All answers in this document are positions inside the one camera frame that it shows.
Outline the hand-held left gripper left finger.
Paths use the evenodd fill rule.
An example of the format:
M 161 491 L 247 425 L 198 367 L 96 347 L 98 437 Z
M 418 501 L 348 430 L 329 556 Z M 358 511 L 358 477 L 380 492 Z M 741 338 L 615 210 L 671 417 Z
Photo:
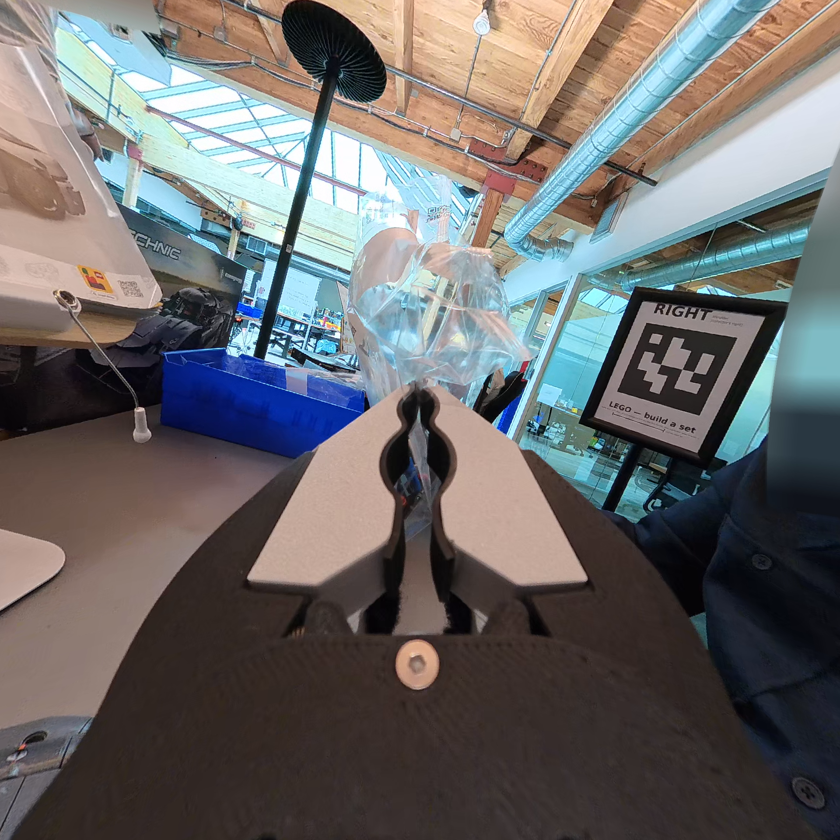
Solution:
M 374 608 L 393 630 L 406 537 L 397 483 L 410 461 L 419 391 L 402 386 L 320 444 L 247 575 L 260 591 Z

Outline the person's torso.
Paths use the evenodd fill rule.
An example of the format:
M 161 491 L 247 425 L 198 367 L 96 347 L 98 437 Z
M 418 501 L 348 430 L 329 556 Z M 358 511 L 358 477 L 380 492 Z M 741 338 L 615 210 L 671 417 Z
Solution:
M 762 444 L 712 485 L 708 646 L 730 699 L 794 805 L 838 838 L 838 518 L 772 507 Z

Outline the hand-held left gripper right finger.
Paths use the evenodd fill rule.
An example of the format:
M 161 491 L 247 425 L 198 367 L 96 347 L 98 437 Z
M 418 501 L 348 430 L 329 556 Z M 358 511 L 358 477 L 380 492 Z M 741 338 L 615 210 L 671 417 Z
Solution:
M 418 394 L 432 503 L 430 562 L 445 634 L 476 614 L 521 613 L 526 634 L 559 634 L 557 595 L 581 593 L 585 569 L 519 446 L 442 387 Z

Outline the black office chair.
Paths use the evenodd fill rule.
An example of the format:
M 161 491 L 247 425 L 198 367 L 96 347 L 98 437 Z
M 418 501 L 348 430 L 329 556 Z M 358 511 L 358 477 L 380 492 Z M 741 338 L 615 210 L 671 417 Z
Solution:
M 481 383 L 472 407 L 490 424 L 494 424 L 509 405 L 519 399 L 527 384 L 523 371 L 503 374 L 504 370 L 498 369 Z

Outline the white metal book stand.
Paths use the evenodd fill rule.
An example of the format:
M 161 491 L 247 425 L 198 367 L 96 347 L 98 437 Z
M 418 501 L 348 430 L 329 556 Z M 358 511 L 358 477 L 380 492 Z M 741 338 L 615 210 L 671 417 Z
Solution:
M 55 290 L 54 297 L 131 394 L 134 403 L 133 441 L 137 444 L 149 442 L 152 432 L 148 425 L 145 408 L 141 406 L 140 399 L 129 381 L 80 320 L 82 312 L 80 300 L 68 290 Z M 62 571 L 65 561 L 64 551 L 52 542 L 1 530 L 1 610 L 7 609 L 51 581 Z

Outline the blue plastic bin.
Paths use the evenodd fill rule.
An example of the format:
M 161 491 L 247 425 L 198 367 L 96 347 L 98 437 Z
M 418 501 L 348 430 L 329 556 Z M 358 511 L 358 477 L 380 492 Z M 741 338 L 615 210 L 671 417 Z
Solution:
M 225 349 L 164 354 L 163 425 L 295 459 L 364 412 L 365 396 L 349 405 L 323 402 L 227 373 L 228 354 Z

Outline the black pole with round disc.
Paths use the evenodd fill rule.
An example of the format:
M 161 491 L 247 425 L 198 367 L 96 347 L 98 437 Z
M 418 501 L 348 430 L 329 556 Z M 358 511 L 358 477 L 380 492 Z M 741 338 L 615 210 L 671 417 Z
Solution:
M 334 95 L 366 104 L 378 99 L 386 86 L 385 63 L 372 42 L 331 7 L 311 1 L 292 2 L 280 25 L 291 54 L 321 89 L 259 327 L 254 351 L 259 360 L 265 359 L 270 345 Z

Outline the person's right forearm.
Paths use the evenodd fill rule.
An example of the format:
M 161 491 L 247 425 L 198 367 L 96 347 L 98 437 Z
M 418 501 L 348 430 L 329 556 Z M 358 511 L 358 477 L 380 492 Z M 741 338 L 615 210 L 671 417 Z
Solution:
M 631 522 L 613 511 L 602 511 L 640 550 L 673 592 L 685 612 L 705 611 L 702 585 L 706 565 L 691 552 L 664 515 L 653 512 Z

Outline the white ceiling unit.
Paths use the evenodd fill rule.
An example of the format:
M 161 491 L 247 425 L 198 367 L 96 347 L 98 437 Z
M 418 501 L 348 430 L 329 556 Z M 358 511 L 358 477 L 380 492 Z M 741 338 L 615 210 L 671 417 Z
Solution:
M 172 68 L 147 37 L 161 33 L 154 2 L 55 1 L 51 4 L 119 67 L 170 84 Z

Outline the black framed marker sign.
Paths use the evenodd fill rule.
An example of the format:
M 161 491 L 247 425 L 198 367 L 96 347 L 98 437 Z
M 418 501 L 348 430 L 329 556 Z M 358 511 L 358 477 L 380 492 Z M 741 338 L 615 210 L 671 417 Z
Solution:
M 788 305 L 636 287 L 581 424 L 629 443 L 603 509 L 644 449 L 706 468 L 776 339 Z

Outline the black lego set box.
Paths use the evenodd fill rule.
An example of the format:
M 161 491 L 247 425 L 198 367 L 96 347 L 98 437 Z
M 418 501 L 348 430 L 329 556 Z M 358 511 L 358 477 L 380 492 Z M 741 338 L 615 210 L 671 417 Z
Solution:
M 137 321 L 131 334 L 96 350 L 78 350 L 77 365 L 94 381 L 129 400 L 131 385 L 142 406 L 161 399 L 164 355 L 226 348 L 246 279 L 246 268 L 204 242 L 119 206 L 161 288 L 161 305 Z M 108 357 L 124 376 L 114 373 Z

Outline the lego instruction booklet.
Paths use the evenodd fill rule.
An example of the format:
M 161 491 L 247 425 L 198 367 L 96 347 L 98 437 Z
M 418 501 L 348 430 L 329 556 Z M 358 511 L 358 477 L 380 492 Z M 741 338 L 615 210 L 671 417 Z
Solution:
M 94 308 L 150 312 L 158 282 L 76 125 L 56 61 L 57 12 L 2 2 L 2 327 L 61 329 L 69 292 Z

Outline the clear bag of lego parts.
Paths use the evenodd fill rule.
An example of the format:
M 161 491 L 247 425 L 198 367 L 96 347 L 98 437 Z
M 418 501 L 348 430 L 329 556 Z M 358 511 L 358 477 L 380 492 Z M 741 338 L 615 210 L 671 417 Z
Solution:
M 491 373 L 532 357 L 491 252 L 468 246 L 454 210 L 443 175 L 360 199 L 346 312 L 369 406 L 402 386 L 440 385 L 473 410 Z

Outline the silver ventilation duct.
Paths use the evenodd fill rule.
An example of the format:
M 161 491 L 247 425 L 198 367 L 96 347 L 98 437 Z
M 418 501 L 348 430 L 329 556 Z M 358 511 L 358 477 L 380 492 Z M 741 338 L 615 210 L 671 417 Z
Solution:
M 506 225 L 504 238 L 519 256 L 565 260 L 572 244 L 539 239 L 532 230 L 595 170 L 729 49 L 775 1 L 693 3 Z

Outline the lego car model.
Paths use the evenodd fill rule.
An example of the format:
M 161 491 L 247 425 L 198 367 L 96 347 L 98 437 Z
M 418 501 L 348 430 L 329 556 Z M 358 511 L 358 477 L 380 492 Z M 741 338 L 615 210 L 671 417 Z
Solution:
M 58 716 L 1 730 L 2 839 L 14 837 L 91 723 L 92 717 Z

